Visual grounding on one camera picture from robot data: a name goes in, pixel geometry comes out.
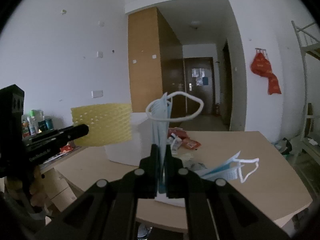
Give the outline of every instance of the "ceiling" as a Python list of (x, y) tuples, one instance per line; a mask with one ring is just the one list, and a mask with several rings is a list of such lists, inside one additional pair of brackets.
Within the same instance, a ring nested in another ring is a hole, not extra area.
[[(155, 4), (182, 45), (216, 43), (223, 27), (228, 0), (171, 0)], [(200, 21), (197, 30), (189, 25)]]

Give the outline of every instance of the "red snack bag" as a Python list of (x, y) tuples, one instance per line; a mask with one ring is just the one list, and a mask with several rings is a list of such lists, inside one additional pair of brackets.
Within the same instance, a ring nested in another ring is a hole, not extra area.
[(190, 138), (185, 138), (182, 140), (182, 146), (189, 150), (195, 150), (201, 146), (201, 143), (191, 140)]
[(174, 133), (180, 139), (189, 138), (189, 136), (187, 135), (187, 132), (185, 130), (181, 129), (181, 128), (178, 128), (178, 127), (169, 128), (169, 130), (168, 130), (168, 138), (172, 133)]

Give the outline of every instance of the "surgical face mask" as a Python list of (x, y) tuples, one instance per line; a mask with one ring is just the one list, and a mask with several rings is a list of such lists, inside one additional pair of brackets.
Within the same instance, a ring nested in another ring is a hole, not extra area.
[[(258, 169), (259, 158), (252, 159), (252, 160), (244, 160), (244, 159), (238, 159), (239, 155), (240, 155), (240, 152), (238, 152), (237, 154), (235, 154), (230, 159), (228, 159), (227, 161), (225, 161), (223, 164), (221, 164), (216, 168), (195, 171), (195, 173), (197, 173), (202, 179), (207, 179), (211, 181), (215, 181), (218, 178), (223, 178), (225, 180), (237, 179), (239, 174), (240, 182), (244, 183), (247, 180), (247, 178)], [(243, 178), (241, 168), (244, 166), (244, 163), (255, 163), (256, 167), (253, 171), (250, 171)]]
[[(171, 116), (171, 109), (173, 104), (173, 97), (176, 95), (184, 95), (200, 104), (199, 109), (193, 113), (192, 115), (188, 115), (185, 117), (179, 118), (170, 118)], [(188, 121), (196, 116), (198, 116), (202, 109), (204, 103), (201, 99), (196, 98), (192, 95), (189, 95), (182, 91), (174, 92), (170, 95), (164, 93), (164, 95), (157, 100), (152, 101), (146, 108), (147, 116), (153, 120), (152, 122), (152, 143), (156, 144), (160, 150), (160, 170), (161, 174), (163, 174), (163, 164), (164, 164), (164, 157), (165, 157), (165, 150), (167, 145), (167, 136), (168, 136), (168, 129), (170, 122), (183, 122)], [(162, 183), (163, 178), (160, 177), (160, 184), (163, 186)]]

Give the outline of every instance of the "plastic bag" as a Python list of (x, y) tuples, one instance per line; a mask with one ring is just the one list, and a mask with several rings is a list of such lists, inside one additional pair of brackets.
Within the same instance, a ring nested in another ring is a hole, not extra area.
[(280, 86), (276, 75), (273, 74), (269, 60), (263, 53), (259, 52), (253, 59), (251, 71), (261, 77), (269, 79), (268, 94), (281, 94)]
[(201, 143), (191, 140), (190, 138), (185, 138), (182, 140), (182, 146), (188, 150), (196, 150), (201, 146)]

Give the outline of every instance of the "wall outlet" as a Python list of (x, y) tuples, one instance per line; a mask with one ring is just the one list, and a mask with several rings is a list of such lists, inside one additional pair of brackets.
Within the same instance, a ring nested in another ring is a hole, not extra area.
[(95, 90), (91, 91), (92, 98), (100, 98), (103, 97), (103, 90)]
[(97, 51), (97, 57), (103, 58), (103, 52), (102, 51)]

